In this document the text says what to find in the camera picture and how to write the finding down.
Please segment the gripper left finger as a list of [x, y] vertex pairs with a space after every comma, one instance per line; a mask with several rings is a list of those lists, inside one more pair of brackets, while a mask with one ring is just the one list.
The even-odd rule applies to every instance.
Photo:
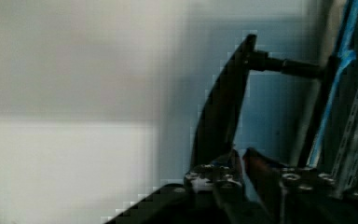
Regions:
[[187, 200], [194, 205], [224, 205], [245, 202], [241, 162], [231, 150], [210, 163], [191, 168], [184, 176]]

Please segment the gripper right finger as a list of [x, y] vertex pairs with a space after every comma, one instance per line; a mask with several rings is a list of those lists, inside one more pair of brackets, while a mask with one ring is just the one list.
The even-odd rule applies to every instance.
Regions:
[[328, 198], [335, 180], [315, 168], [288, 166], [254, 148], [242, 157], [245, 173], [276, 224], [336, 224]]

